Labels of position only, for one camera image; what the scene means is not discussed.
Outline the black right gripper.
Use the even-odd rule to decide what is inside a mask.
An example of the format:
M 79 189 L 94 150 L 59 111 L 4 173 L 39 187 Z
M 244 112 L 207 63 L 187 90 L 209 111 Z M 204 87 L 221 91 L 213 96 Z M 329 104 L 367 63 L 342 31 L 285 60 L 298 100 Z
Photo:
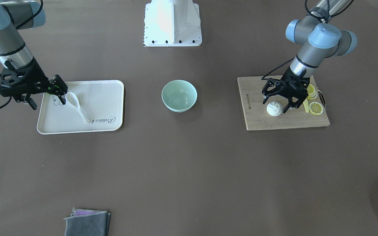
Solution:
M 49 88 L 57 96 L 59 106 L 66 104 L 65 95 L 68 93 L 68 86 L 58 74 L 48 79 L 36 59 L 32 59 L 30 63 L 20 68 L 15 68 L 10 59 L 7 59 L 4 65 L 6 68 L 0 75 L 1 96 L 12 97 L 17 102 L 30 103 L 33 109 L 37 109 L 31 95 L 46 93 Z

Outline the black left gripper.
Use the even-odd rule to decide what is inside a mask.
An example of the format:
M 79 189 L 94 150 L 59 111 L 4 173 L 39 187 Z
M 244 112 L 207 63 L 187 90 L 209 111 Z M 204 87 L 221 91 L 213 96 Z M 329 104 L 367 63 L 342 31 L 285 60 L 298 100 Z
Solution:
M 309 96 L 307 88 L 310 78 L 306 77 L 307 69 L 301 69 L 300 74 L 296 75 L 291 69 L 286 69 L 280 80 L 267 80 L 262 89 L 263 104 L 271 96 L 282 96 L 288 99 L 288 104 L 284 107 L 283 113 L 290 108 L 299 108 L 304 100 Z

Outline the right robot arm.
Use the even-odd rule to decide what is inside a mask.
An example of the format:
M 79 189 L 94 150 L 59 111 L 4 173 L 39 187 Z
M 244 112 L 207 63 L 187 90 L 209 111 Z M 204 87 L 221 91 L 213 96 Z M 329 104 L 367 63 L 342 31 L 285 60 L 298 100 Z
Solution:
M 43 1 L 0 0 L 0 95 L 37 109 L 33 94 L 48 93 L 66 103 L 68 87 L 59 75 L 48 79 L 19 33 L 43 26 Z

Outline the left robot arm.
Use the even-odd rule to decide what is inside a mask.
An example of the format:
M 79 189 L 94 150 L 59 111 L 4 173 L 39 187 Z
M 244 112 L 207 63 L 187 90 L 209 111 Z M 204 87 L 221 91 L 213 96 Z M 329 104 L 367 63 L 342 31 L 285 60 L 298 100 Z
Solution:
M 285 37 L 302 45 L 297 55 L 289 60 L 290 66 L 280 79 L 262 79 L 266 84 L 262 89 L 263 103 L 271 96 L 288 99 L 283 113 L 290 108 L 299 108 L 308 96 L 310 77 L 326 58 L 351 53 L 357 46 L 357 36 L 351 31 L 341 31 L 330 20 L 341 14 L 352 4 L 351 0 L 321 0 L 302 20 L 291 21 Z

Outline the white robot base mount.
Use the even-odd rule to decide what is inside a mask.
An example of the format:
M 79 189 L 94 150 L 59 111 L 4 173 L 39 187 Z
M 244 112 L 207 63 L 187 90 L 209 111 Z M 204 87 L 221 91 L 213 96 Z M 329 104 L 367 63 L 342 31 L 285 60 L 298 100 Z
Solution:
M 152 0 L 145 5 L 145 47 L 195 47 L 201 44 L 198 4 L 192 0 Z

